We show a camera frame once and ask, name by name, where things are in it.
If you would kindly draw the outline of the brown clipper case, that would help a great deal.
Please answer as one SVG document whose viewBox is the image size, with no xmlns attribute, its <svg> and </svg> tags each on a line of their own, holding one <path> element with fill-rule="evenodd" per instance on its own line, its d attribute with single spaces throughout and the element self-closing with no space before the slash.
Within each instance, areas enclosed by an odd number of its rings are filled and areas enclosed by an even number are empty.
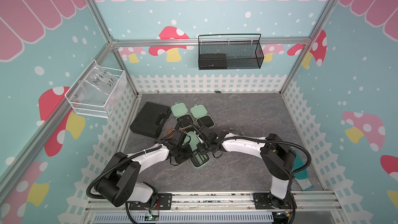
<svg viewBox="0 0 398 224">
<path fill-rule="evenodd" d="M 174 133 L 176 132 L 176 130 L 178 130 L 179 128 L 177 128 L 177 129 L 169 129 L 169 130 L 167 130 L 167 132 L 166 132 L 166 136 L 163 138 L 164 140 L 167 140 L 167 139 L 170 139 L 170 138 L 172 138 L 173 137 L 173 135 L 174 135 Z"/>
</svg>

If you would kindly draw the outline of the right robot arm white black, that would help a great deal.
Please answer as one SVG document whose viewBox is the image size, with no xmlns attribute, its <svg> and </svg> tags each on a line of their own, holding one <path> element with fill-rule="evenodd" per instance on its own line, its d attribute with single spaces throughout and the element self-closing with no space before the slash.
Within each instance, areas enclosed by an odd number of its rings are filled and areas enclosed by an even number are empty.
<svg viewBox="0 0 398 224">
<path fill-rule="evenodd" d="M 226 131 L 216 133 L 206 126 L 195 127 L 194 131 L 203 151 L 240 152 L 261 158 L 272 175 L 271 189 L 265 199 L 266 204 L 274 209 L 281 209 L 287 202 L 294 209 L 291 196 L 291 184 L 295 175 L 307 169 L 312 158 L 304 147 L 283 141 L 276 134 L 253 138 L 236 135 Z"/>
</svg>

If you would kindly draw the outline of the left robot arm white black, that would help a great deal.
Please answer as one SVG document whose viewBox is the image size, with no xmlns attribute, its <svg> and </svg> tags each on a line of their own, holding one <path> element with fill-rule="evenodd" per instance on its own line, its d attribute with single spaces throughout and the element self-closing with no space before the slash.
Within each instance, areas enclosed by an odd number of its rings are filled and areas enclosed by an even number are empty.
<svg viewBox="0 0 398 224">
<path fill-rule="evenodd" d="M 138 183 L 140 173 L 149 167 L 166 160 L 179 165 L 192 154 L 192 138 L 180 130 L 174 130 L 163 139 L 156 140 L 148 149 L 125 154 L 114 154 L 102 173 L 86 189 L 87 197 L 105 199 L 113 206 L 138 202 L 152 209 L 158 202 L 158 191 L 148 183 Z"/>
</svg>

